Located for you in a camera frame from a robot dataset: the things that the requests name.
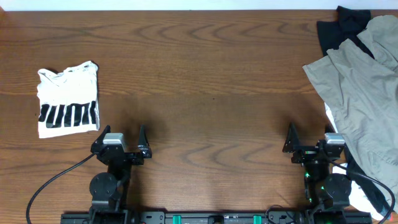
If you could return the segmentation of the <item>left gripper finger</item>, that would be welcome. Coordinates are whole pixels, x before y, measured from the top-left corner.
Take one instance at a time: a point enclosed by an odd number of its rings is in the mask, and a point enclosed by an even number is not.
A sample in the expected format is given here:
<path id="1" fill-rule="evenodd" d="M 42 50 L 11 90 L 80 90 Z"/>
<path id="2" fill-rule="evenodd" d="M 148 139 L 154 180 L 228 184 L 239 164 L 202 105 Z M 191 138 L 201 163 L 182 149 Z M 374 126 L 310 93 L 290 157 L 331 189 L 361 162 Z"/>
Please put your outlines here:
<path id="1" fill-rule="evenodd" d="M 103 144 L 103 139 L 105 138 L 105 135 L 111 132 L 111 127 L 110 125 L 107 125 L 103 132 L 98 136 L 98 138 L 94 141 L 95 146 L 99 146 Z"/>
<path id="2" fill-rule="evenodd" d="M 137 147 L 141 152 L 150 152 L 150 146 L 147 141 L 145 126 L 142 124 L 139 130 L 139 140 Z"/>

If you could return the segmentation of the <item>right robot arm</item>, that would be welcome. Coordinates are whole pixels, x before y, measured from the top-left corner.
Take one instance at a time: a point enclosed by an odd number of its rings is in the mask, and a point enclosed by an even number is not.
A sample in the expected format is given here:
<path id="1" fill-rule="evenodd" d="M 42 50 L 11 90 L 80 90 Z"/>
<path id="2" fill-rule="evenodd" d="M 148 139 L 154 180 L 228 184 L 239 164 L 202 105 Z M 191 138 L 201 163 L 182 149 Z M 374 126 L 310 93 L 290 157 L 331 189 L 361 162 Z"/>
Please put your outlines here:
<path id="1" fill-rule="evenodd" d="M 330 164 L 340 158 L 344 148 L 345 140 L 336 133 L 326 133 L 316 145 L 304 146 L 294 123 L 289 124 L 282 152 L 291 154 L 291 162 L 305 169 L 305 197 L 310 202 L 310 208 L 295 215 L 295 223 L 344 222 L 351 181 L 344 174 L 330 172 Z"/>

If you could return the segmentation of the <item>khaki green shorts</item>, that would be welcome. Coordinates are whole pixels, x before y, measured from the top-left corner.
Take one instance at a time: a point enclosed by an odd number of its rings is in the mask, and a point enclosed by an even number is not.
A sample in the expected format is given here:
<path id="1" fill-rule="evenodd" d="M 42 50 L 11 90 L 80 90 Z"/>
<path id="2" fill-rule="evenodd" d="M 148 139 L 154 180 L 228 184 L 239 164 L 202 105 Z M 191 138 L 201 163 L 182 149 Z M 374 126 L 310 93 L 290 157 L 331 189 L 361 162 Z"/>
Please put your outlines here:
<path id="1" fill-rule="evenodd" d="M 303 70 L 356 163 L 389 187 L 381 191 L 390 200 L 397 197 L 397 17 L 374 17 L 358 38 L 370 54 L 345 40 Z"/>

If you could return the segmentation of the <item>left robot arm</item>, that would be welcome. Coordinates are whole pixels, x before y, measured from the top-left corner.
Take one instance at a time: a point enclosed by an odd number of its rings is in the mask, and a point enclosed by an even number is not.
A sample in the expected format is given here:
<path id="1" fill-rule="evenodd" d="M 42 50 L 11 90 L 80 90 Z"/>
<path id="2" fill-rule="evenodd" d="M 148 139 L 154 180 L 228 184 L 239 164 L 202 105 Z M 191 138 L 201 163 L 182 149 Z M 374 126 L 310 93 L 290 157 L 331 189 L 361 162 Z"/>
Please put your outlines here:
<path id="1" fill-rule="evenodd" d="M 127 207 L 127 191 L 132 166 L 143 165 L 152 157 L 145 126 L 139 130 L 137 152 L 127 152 L 124 135 L 112 133 L 109 125 L 91 145 L 97 160 L 108 167 L 106 172 L 95 175 L 90 182 L 92 196 L 89 224 L 136 224 L 141 222 L 138 212 Z"/>

